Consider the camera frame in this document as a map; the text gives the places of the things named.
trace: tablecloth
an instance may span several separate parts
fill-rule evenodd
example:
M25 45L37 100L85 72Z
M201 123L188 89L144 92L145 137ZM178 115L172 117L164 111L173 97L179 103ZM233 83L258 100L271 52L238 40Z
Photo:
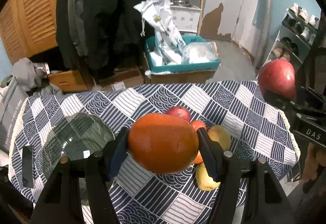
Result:
M256 81L209 84L149 84L116 92L84 92L64 96L29 97L18 114L10 147L9 179L36 203L46 178L42 146L50 130L64 116L84 112L99 116L115 133L131 127L141 116L186 107L191 120L215 124L232 136L231 151L245 159L264 157L278 179L298 161L300 151L284 113L268 105ZM22 147L33 145L34 188L22 184ZM196 165L174 175L155 175L131 156L123 163L110 197L121 223L204 223L217 189L201 191L194 177ZM246 181L240 182L237 205L245 200ZM92 223L83 206L85 223Z

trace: human hand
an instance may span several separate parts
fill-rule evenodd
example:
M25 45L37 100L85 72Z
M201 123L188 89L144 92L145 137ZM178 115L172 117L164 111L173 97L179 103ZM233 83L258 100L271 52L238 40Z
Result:
M317 178L318 165L326 167L326 150L309 143L302 179L307 182Z

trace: white box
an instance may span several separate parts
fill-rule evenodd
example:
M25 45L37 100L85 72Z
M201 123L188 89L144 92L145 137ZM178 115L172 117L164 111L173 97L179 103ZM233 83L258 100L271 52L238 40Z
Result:
M173 22L179 31L197 33L201 9L192 6L171 6Z

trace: brown patch on door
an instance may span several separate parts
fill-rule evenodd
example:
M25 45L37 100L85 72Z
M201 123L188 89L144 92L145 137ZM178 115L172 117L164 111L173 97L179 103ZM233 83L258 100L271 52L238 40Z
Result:
M221 16L224 10L222 3L213 11L207 13L203 18L203 24L200 29L200 36L208 39L216 39L231 42L231 34L222 35L217 33L221 24Z

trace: gray bag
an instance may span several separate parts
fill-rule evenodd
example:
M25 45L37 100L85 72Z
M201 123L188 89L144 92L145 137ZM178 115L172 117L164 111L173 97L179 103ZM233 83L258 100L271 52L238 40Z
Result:
M0 101L0 149L9 153L11 136L17 115L28 97L17 83L15 77L10 80L7 93Z

